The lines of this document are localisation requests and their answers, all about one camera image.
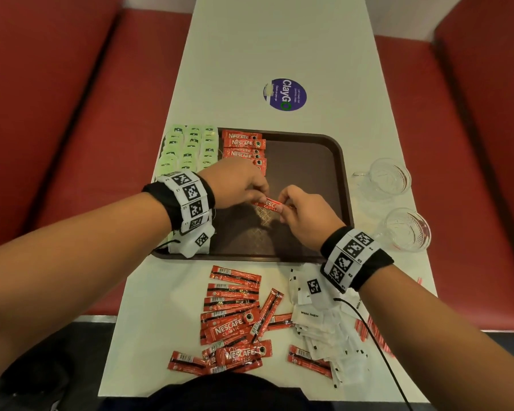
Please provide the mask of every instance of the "wall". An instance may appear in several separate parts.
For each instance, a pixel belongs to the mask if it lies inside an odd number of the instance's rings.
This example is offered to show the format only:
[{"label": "wall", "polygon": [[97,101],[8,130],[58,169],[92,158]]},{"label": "wall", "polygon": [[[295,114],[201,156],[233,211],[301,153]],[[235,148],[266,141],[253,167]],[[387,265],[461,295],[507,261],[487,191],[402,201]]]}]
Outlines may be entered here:
[{"label": "wall", "polygon": [[[192,13],[196,0],[125,0],[136,9]],[[366,0],[375,34],[431,40],[432,32],[459,0]]]}]

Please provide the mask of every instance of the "person's left arm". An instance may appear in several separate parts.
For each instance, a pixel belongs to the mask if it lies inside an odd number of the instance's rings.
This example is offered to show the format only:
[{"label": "person's left arm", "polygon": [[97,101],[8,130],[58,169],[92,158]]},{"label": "person's left arm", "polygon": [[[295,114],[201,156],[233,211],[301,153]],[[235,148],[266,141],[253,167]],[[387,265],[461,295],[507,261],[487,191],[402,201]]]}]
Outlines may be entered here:
[{"label": "person's left arm", "polygon": [[[220,160],[199,175],[216,208],[268,193],[260,170],[241,158]],[[2,245],[0,374],[126,278],[170,232],[164,206],[140,193]]]}]

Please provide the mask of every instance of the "glass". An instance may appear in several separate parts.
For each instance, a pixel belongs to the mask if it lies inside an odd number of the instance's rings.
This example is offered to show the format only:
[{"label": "glass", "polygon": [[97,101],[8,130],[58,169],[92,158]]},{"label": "glass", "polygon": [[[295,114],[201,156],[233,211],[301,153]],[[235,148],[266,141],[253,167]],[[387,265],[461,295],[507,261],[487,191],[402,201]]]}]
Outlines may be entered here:
[{"label": "glass", "polygon": [[386,215],[374,238],[401,251],[419,252],[428,248],[432,234],[425,218],[407,207],[398,207]]},{"label": "glass", "polygon": [[369,172],[356,172],[352,176],[364,178],[358,188],[368,200],[387,200],[404,194],[411,186],[409,171],[391,158],[375,160]]}]

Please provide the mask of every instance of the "red leather upholstery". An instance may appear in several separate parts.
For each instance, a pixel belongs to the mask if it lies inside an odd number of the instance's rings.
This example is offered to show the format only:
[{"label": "red leather upholstery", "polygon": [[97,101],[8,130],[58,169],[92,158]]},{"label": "red leather upholstery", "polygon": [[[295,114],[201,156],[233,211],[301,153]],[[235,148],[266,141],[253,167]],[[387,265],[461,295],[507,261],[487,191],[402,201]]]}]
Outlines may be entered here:
[{"label": "red leather upholstery", "polygon": [[514,254],[431,46],[376,42],[438,296],[481,329],[514,330]]},{"label": "red leather upholstery", "polygon": [[[151,180],[190,20],[124,10],[36,227],[138,193]],[[123,289],[88,314],[118,314]]]},{"label": "red leather upholstery", "polygon": [[21,233],[122,0],[0,0],[0,244]]},{"label": "red leather upholstery", "polygon": [[514,218],[514,0],[462,0],[436,38]]}]

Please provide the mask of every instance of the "table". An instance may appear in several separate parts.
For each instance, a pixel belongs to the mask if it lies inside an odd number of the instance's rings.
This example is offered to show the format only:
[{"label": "table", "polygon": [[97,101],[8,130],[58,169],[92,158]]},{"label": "table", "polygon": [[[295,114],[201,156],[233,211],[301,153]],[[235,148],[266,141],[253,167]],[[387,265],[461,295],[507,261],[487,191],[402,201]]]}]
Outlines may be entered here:
[{"label": "table", "polygon": [[[307,101],[290,112],[263,98],[264,86],[289,78]],[[380,157],[403,160],[364,0],[198,0],[186,41],[168,123],[310,132],[334,138],[343,150],[357,228],[372,232],[378,220],[364,210],[350,174]],[[380,207],[415,208],[411,191]],[[436,294],[426,252],[391,253],[413,278]],[[147,396],[191,375],[166,369],[173,350],[199,354],[199,313],[212,261],[148,257],[129,277],[103,374],[101,396]],[[220,262],[263,276],[261,302],[271,287],[287,294],[292,265]],[[300,268],[315,268],[304,264]],[[290,311],[287,300],[278,313]],[[272,331],[274,355],[255,375],[299,386],[311,400],[401,401],[373,343],[366,342],[372,380],[365,390],[340,392],[327,378],[286,362],[292,329]],[[396,359],[398,380],[412,402],[426,398]]]}]

